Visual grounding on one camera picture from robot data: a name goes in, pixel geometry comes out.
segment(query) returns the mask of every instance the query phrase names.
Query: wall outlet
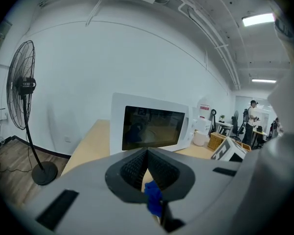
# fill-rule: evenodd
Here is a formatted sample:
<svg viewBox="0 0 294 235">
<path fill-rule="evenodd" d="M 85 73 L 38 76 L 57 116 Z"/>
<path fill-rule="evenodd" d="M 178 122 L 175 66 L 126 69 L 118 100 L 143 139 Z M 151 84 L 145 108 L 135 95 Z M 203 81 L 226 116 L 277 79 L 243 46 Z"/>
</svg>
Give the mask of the wall outlet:
<svg viewBox="0 0 294 235">
<path fill-rule="evenodd" d="M 64 136 L 64 141 L 70 143 L 70 138 L 68 136 Z"/>
<path fill-rule="evenodd" d="M 0 121 L 7 119 L 7 111 L 5 108 L 0 109 Z"/>
</svg>

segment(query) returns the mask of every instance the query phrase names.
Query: red label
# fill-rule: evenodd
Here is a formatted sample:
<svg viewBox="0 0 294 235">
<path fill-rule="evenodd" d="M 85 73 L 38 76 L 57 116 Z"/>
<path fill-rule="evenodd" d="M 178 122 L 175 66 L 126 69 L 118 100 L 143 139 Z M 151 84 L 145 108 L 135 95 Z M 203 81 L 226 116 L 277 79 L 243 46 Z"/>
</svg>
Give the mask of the red label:
<svg viewBox="0 0 294 235">
<path fill-rule="evenodd" d="M 205 106 L 200 106 L 200 109 L 202 109 L 202 110 L 209 110 L 210 108 L 209 107 L 205 107 Z"/>
</svg>

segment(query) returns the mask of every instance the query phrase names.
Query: fan pole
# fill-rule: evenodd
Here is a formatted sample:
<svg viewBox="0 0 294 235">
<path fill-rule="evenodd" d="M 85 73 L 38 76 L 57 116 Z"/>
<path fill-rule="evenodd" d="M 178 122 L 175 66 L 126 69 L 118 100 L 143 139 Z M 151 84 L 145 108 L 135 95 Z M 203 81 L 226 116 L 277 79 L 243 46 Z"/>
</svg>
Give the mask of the fan pole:
<svg viewBox="0 0 294 235">
<path fill-rule="evenodd" d="M 41 164 L 41 162 L 39 161 L 39 158 L 37 156 L 37 153 L 35 151 L 34 145 L 33 145 L 33 141 L 31 140 L 31 136 L 30 136 L 30 132 L 29 132 L 29 128 L 28 128 L 28 119 L 27 119 L 27 110 L 26 110 L 26 96 L 23 97 L 23 113 L 24 113 L 24 121 L 25 121 L 25 127 L 26 127 L 26 133 L 28 136 L 28 141 L 30 144 L 30 147 L 34 153 L 35 159 L 40 167 L 41 170 L 44 170 L 43 165 Z"/>
</svg>

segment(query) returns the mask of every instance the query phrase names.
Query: electrical socket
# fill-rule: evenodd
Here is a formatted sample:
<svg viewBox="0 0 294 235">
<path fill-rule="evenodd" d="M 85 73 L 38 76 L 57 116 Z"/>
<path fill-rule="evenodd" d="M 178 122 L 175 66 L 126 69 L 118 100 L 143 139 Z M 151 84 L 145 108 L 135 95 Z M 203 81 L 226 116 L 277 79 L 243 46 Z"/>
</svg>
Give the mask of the electrical socket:
<svg viewBox="0 0 294 235">
<path fill-rule="evenodd" d="M 70 143 L 70 138 L 68 136 L 64 136 L 64 141 Z"/>
</svg>

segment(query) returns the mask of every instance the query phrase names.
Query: white cup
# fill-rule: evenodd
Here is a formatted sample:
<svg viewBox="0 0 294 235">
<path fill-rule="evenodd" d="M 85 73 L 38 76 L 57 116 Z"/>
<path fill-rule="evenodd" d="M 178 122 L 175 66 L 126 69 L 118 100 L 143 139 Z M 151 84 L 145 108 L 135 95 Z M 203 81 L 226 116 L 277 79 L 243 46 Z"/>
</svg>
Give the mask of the white cup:
<svg viewBox="0 0 294 235">
<path fill-rule="evenodd" d="M 206 141 L 206 135 L 200 131 L 195 131 L 193 143 L 197 146 L 203 146 Z"/>
</svg>

